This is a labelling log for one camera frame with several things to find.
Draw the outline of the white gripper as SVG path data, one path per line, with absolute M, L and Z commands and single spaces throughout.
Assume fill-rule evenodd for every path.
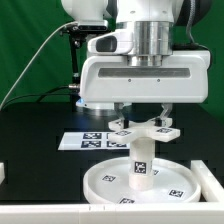
M 175 51 L 158 67 L 132 67 L 125 56 L 92 56 L 83 65 L 80 96 L 86 102 L 115 103 L 122 128 L 129 127 L 123 103 L 162 103 L 155 125 L 163 127 L 172 103 L 201 103 L 207 98 L 209 65 L 210 53 L 204 50 Z

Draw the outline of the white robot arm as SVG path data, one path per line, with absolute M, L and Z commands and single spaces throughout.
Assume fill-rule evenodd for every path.
M 172 44 L 172 28 L 191 32 L 208 0 L 61 0 L 78 33 L 87 36 L 80 80 L 84 107 L 113 109 L 129 126 L 124 104 L 160 103 L 169 116 L 174 103 L 201 103 L 208 95 L 211 53 L 190 42 Z

